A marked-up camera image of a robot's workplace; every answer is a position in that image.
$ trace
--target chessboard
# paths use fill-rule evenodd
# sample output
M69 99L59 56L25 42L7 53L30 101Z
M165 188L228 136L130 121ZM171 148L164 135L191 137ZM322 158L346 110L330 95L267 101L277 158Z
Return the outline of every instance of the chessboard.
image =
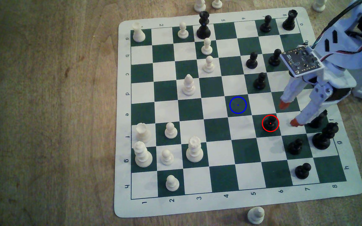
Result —
M282 28L289 10L298 16L295 28ZM259 27L271 15L271 31ZM272 66L275 49L288 51L315 41L304 8L278 8L209 16L215 69L202 68L206 55L196 35L199 15L124 21L118 38L118 101L115 150L114 211L119 217L157 216L241 208L255 205L298 202L362 193L353 149L337 105L327 109L319 129L308 125L292 127L290 121L310 101L308 85L285 110L278 107L290 76L281 63ZM146 38L133 40L138 22ZM180 22L189 35L178 37ZM246 67L251 52L258 66ZM266 73L263 90L253 87L260 72ZM195 94L182 93L184 78L194 78ZM274 115L279 128L267 132L265 116ZM178 130L174 139L164 135L166 124ZM312 137L328 122L338 122L339 131L331 145L318 150ZM151 132L145 145L152 163L145 168L135 162L133 145L136 125L145 123ZM190 162L186 157L192 136L201 140L204 157ZM298 155L286 152L297 138L304 143ZM162 151L174 156L171 165L161 161ZM309 177L299 179L294 169L309 163ZM176 191L166 189L166 178L179 181Z

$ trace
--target wood grain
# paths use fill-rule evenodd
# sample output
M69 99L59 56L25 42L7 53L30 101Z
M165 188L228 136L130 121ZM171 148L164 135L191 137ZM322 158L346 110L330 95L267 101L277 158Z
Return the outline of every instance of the wood grain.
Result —
M316 35L349 0L223 0L209 13L302 6ZM194 0L0 1L0 225L247 225L249 208L113 212L118 25L196 14ZM362 100L339 104L362 176ZM263 225L362 225L362 194L264 206Z

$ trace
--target blue circle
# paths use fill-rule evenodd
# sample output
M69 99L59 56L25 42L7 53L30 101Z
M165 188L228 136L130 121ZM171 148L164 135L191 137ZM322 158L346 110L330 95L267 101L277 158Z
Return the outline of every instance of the blue circle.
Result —
M235 112L235 111L233 111L233 110L231 109L231 101L233 101L235 98L241 98L241 99L244 100L244 102L245 102L245 108L244 108L243 111L241 111L241 112ZM247 109L247 101L246 101L244 98L240 97L240 96L236 96L236 97L234 97L233 99L230 100L229 107L230 107L230 110L231 110L232 112L234 112L234 113L236 113L236 114L241 114L242 112L244 112L244 111Z

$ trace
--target red circle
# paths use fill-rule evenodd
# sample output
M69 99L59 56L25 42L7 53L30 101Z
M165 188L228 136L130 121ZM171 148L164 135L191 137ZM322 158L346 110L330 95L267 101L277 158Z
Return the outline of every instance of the red circle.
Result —
M268 116L273 116L273 117L275 117L275 118L278 120L278 126L276 127L275 130L269 131L269 130L265 129L265 127L264 127L264 120L265 120L265 118L268 117ZM268 131L268 132L274 132L274 131L276 131L276 130L279 128L279 125L280 125L279 119L278 119L276 116L274 116L274 115L267 115L267 116L265 116L265 117L262 119L262 128L263 128L264 130Z

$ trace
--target white chess piece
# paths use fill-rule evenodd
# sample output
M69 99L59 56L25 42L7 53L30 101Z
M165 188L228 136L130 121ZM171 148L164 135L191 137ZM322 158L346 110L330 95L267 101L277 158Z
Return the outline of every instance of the white chess piece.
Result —
M222 1L220 1L220 0L214 0L213 2L212 2L212 7L213 8L221 8L223 6L223 3L222 3Z
M213 57L208 56L206 58L206 64L204 65L204 71L206 73L212 73L214 71Z
M187 24L185 22L180 23L180 30L178 31L178 37L186 39L188 37Z
M187 74L184 79L184 86L182 88L182 92L187 96L192 96L195 93L194 79L190 74Z
M205 55L210 55L212 54L213 52L213 48L210 46L210 39L209 38L205 38L204 39L204 46L202 46L202 53L205 54Z
M142 141L138 141L135 143L133 147L135 151L135 162L139 167L148 167L152 161L152 153L148 151L145 144Z
M143 33L143 31L142 31L142 26L140 25L140 23L138 23L138 22L133 23L132 28L133 28L134 41L136 41L136 42L144 41L146 36L145 36L145 33Z
M151 133L144 123L138 123L136 125L136 138L143 143L147 143L150 140Z
M168 139L173 139L174 137L177 136L177 133L178 131L177 128L174 127L174 124L172 122L167 123L164 135L166 135Z
M205 9L206 9L205 0L196 0L194 9L198 13L205 11Z
M168 149L164 149L161 153L161 162L166 166L170 165L174 162L174 155Z
M257 206L248 211L247 217L250 223L260 224L264 220L265 211L262 207Z
M191 162L199 162L204 157L204 151L201 148L201 139L193 136L188 141L187 158Z
M166 181L166 188L169 191L176 191L180 187L180 182L173 175L169 175Z

